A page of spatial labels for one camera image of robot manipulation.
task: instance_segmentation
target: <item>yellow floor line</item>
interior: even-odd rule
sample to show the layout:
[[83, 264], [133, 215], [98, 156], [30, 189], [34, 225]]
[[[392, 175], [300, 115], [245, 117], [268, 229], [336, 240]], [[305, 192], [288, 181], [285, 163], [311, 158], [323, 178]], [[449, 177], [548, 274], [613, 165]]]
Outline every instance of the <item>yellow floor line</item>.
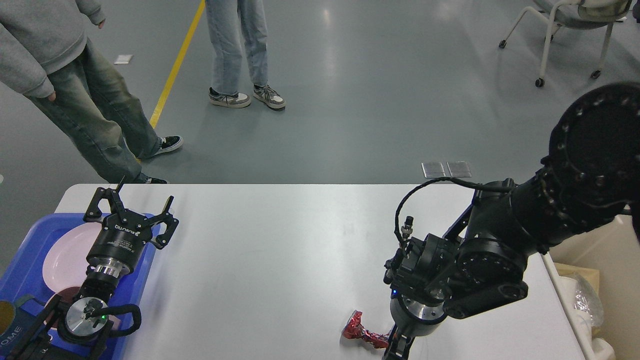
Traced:
[[160, 119], [160, 114], [162, 114], [164, 104], [166, 103], [166, 100], [169, 97], [169, 93], [171, 92], [171, 88], [173, 87], [173, 82], [175, 81], [175, 78], [178, 76], [178, 71], [180, 70], [182, 61], [184, 60], [184, 55], [187, 53], [187, 49], [189, 49], [191, 38], [193, 38], [193, 33], [196, 31], [196, 28], [198, 27], [198, 23], [200, 22], [200, 18], [202, 16], [203, 11], [204, 11], [204, 0], [201, 0], [200, 6], [198, 6], [198, 11], [196, 11], [196, 15], [193, 17], [193, 21], [191, 21], [191, 26], [189, 27], [189, 31], [187, 31], [187, 36], [184, 37], [184, 41], [182, 42], [182, 47], [180, 48], [178, 57], [175, 59], [175, 62], [173, 63], [173, 67], [171, 68], [171, 72], [169, 73], [169, 78], [166, 80], [166, 83], [164, 84], [164, 89], [162, 90], [160, 99], [158, 99], [158, 103], [156, 104], [154, 113], [153, 115], [151, 115], [151, 119], [149, 120], [149, 123], [154, 129], [156, 128], [158, 119]]

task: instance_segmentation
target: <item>light blue jeans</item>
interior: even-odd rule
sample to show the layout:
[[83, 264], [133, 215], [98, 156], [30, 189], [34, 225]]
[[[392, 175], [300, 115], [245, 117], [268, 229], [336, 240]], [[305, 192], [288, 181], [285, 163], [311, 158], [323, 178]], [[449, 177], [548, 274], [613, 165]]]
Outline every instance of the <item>light blue jeans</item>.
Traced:
[[242, 45], [253, 84], [267, 85], [267, 24], [262, 0], [205, 0], [213, 44], [211, 87], [224, 95], [238, 92]]
[[124, 79], [87, 39], [80, 56], [48, 75], [56, 100], [28, 97], [74, 143], [109, 183], [143, 183], [136, 160], [150, 157], [160, 139]]

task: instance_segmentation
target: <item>metal plate on floor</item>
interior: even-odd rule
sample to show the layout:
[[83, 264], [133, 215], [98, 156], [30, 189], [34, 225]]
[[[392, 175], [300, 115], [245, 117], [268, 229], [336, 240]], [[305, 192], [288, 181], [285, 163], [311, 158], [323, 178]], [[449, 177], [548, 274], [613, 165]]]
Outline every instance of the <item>metal plate on floor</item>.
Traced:
[[447, 161], [452, 177], [471, 177], [471, 169], [466, 161]]
[[113, 63], [116, 65], [128, 64], [131, 62], [131, 58], [133, 58], [133, 55], [118, 55]]
[[444, 176], [444, 166], [442, 163], [422, 163], [422, 171], [427, 179]]

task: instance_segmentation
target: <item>sweatshirt sleeve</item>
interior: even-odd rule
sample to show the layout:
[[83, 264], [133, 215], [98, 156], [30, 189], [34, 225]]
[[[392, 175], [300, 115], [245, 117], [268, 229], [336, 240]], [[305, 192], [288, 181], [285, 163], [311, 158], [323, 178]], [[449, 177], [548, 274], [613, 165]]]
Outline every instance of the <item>sweatshirt sleeve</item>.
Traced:
[[78, 10], [85, 14], [93, 25], [98, 25], [106, 19], [100, 3], [96, 0], [76, 0], [76, 4], [78, 5]]
[[27, 96], [47, 97], [53, 85], [33, 55], [0, 24], [0, 81]]

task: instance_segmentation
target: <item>white table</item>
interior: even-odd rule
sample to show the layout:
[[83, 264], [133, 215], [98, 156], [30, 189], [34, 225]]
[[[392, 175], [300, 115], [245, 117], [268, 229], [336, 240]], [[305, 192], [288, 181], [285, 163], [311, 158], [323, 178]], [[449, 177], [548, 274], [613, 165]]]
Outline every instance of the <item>white table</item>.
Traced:
[[[71, 187], [56, 212], [82, 213], [96, 187]], [[130, 359], [380, 359], [341, 338], [354, 309], [375, 332], [393, 325], [385, 260], [394, 213], [412, 185], [125, 185], [127, 208], [157, 214], [174, 195], [180, 225], [156, 252], [129, 338]], [[472, 190], [435, 184], [405, 205], [413, 235], [443, 235]], [[416, 339], [410, 360], [584, 360], [539, 255], [529, 296]]]

